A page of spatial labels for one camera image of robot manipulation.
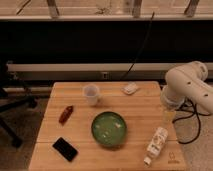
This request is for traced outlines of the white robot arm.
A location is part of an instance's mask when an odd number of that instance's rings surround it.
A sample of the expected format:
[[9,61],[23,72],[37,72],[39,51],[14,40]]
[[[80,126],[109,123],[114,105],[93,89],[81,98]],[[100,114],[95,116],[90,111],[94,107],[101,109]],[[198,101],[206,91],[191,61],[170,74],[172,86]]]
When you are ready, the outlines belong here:
[[176,66],[167,71],[166,85],[160,95],[165,122],[173,119],[185,99],[192,100],[204,111],[213,114],[213,87],[205,82],[207,76],[207,66],[199,61]]

